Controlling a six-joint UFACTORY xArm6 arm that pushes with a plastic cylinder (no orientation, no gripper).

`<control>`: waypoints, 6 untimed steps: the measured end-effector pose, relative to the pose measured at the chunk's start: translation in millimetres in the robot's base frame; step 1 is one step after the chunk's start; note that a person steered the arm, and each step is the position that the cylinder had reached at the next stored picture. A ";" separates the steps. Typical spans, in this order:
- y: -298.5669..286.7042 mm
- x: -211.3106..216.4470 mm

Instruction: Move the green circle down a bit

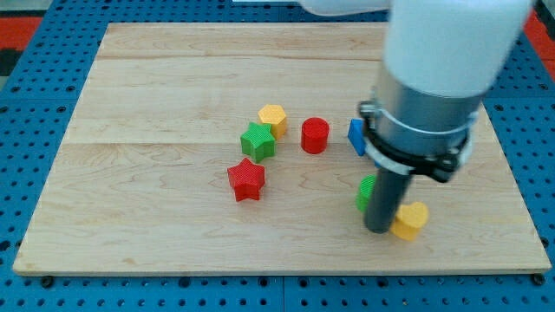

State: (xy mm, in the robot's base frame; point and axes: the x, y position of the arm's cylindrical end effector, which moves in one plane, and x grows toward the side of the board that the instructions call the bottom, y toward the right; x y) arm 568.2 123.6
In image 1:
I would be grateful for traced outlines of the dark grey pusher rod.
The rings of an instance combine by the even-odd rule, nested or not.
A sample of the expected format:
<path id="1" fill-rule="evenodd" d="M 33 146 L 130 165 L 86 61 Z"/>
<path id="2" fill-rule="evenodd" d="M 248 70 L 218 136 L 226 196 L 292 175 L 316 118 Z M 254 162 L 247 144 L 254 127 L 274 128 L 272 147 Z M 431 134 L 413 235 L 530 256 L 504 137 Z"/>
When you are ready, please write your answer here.
<path id="1" fill-rule="evenodd" d="M 385 233 L 393 224 L 395 214 L 412 181 L 403 175 L 380 168 L 364 212 L 364 223 L 369 231 Z"/>

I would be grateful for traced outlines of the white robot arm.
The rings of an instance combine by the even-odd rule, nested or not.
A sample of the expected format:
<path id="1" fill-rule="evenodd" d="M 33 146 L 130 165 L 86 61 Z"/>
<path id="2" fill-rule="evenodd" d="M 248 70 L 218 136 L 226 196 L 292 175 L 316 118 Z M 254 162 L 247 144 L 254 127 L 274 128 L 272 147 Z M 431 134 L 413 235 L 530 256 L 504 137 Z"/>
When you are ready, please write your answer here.
<path id="1" fill-rule="evenodd" d="M 530 0 L 301 0 L 314 15 L 388 12 L 382 66 L 359 105 L 366 154 L 379 164 L 364 213 L 390 229 L 415 175 L 449 181 L 473 149 L 472 127 L 533 3 Z"/>

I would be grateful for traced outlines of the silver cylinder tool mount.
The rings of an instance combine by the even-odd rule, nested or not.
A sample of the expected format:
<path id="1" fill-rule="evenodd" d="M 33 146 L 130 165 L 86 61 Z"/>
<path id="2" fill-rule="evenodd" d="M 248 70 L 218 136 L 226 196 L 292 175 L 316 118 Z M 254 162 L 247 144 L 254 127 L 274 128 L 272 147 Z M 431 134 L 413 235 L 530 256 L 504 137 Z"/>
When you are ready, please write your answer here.
<path id="1" fill-rule="evenodd" d="M 473 150 L 483 96 L 446 97 L 398 81 L 382 65 L 370 99 L 359 103 L 365 153 L 399 175 L 448 182 Z"/>

